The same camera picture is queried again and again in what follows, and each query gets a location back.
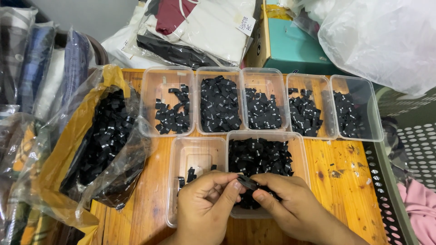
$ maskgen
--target clear plastic container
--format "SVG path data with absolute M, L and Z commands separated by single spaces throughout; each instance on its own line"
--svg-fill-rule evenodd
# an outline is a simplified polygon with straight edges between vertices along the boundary
M 242 73 L 244 75 L 244 95 L 245 88 L 255 88 L 256 93 L 262 92 L 266 94 L 266 97 L 269 99 L 270 95 L 275 95 L 276 104 L 280 110 L 280 118 L 282 120 L 282 125 L 279 129 L 267 129 L 267 130 L 278 130 L 285 131 L 289 126 L 290 115 L 289 115 L 289 105 L 288 105 L 288 96 L 287 92 L 285 92 L 285 85 L 283 82 L 283 74 L 274 68 L 244 68 L 242 69 Z M 247 99 L 244 96 L 244 105 L 245 105 L 245 115 L 244 123 L 245 125 L 249 125 L 248 123 L 248 110 L 247 110 Z
M 384 134 L 382 121 L 380 120 L 380 113 L 378 112 L 377 100 L 375 98 L 372 83 L 363 78 L 341 75 L 331 76 L 330 82 L 334 92 L 351 94 L 354 101 L 354 107 L 361 116 L 359 138 L 348 138 L 343 136 L 339 130 L 336 116 L 336 125 L 339 136 L 345 140 L 371 142 L 383 141 Z
M 201 125 L 201 81 L 206 78 L 216 78 L 217 76 L 222 75 L 225 79 L 232 80 L 236 83 L 236 89 L 238 90 L 238 102 L 239 102 L 239 118 L 242 120 L 242 124 L 239 130 L 246 130 L 247 125 L 246 121 L 248 119 L 244 119 L 245 114 L 245 106 L 244 106 L 244 83 L 241 69 L 237 67 L 200 67 L 195 72 L 195 112 L 197 121 L 197 131 L 204 135 L 223 135 L 225 133 L 206 133 L 203 130 Z
M 188 169 L 193 167 L 198 178 L 209 172 L 214 164 L 218 171 L 227 172 L 225 146 L 225 140 L 218 137 L 177 137 L 173 140 L 165 213 L 169 227 L 177 227 L 178 177 L 184 177 L 186 181 Z
M 168 134 L 159 134 L 155 128 L 160 123 L 155 119 L 156 99 L 160 99 L 162 103 L 169 104 L 169 109 L 173 108 L 180 101 L 173 94 L 169 93 L 169 88 L 181 88 L 182 84 L 189 87 L 189 121 L 190 126 L 188 132 L 176 134 L 170 131 Z M 195 100 L 194 100 L 194 72 L 191 68 L 183 66 L 153 66 L 144 72 L 141 84 L 141 103 L 139 110 L 140 131 L 148 137 L 174 137 L 186 136 L 192 133 L 195 128 Z
M 294 171 L 294 176 L 301 177 L 307 185 L 310 187 L 309 167 L 307 165 L 306 150 L 304 149 L 304 140 L 299 133 L 294 132 L 280 132 L 272 130 L 251 130 L 251 131 L 230 131 L 227 134 L 226 143 L 226 159 L 225 165 L 228 170 L 228 142 L 230 140 L 246 140 L 249 138 L 257 139 L 264 138 L 268 141 L 289 141 L 288 151 L 291 153 L 292 163 L 291 167 Z M 272 218 L 269 213 L 263 209 L 258 208 L 256 210 L 243 209 L 239 206 L 232 208 L 230 216 L 233 218 Z
M 318 135 L 316 137 L 303 136 L 303 138 L 315 140 L 336 139 L 336 109 L 330 81 L 325 76 L 289 73 L 286 77 L 286 92 L 288 88 L 298 89 L 298 92 L 288 95 L 288 98 L 301 97 L 301 89 L 311 90 L 310 99 L 315 102 L 316 108 L 321 110 L 320 119 L 323 120 L 323 124 L 318 130 Z M 292 132 L 292 119 L 289 121 L 288 131 Z

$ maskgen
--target hand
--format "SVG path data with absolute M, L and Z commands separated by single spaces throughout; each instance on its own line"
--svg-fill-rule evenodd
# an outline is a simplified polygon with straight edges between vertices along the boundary
M 368 244 L 324 209 L 302 178 L 271 173 L 256 174 L 251 178 L 283 199 L 279 202 L 260 189 L 253 193 L 253 198 L 288 236 L 318 245 Z
M 186 184 L 177 202 L 177 231 L 172 244 L 218 245 L 225 236 L 227 220 L 239 194 L 246 189 L 235 173 L 213 170 Z

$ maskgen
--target cardboard box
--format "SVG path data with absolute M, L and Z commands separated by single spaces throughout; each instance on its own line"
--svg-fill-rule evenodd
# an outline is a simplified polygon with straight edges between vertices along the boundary
M 260 25 L 254 30 L 254 41 L 245 57 L 247 67 L 276 68 L 283 74 L 343 74 L 318 41 L 294 25 L 284 12 L 283 7 L 266 5 L 263 0 Z

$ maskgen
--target maroon fabric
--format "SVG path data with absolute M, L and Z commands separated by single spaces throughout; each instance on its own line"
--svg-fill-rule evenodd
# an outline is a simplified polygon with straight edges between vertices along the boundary
M 196 4 L 182 0 L 182 8 L 186 18 L 192 12 Z M 179 0 L 160 0 L 159 10 L 156 15 L 156 31 L 162 35 L 173 33 L 185 20 L 179 7 Z

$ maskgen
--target pink clothing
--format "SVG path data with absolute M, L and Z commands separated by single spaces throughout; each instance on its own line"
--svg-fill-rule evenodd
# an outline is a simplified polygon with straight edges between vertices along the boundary
M 413 230 L 422 245 L 436 244 L 436 193 L 416 180 L 398 184 Z

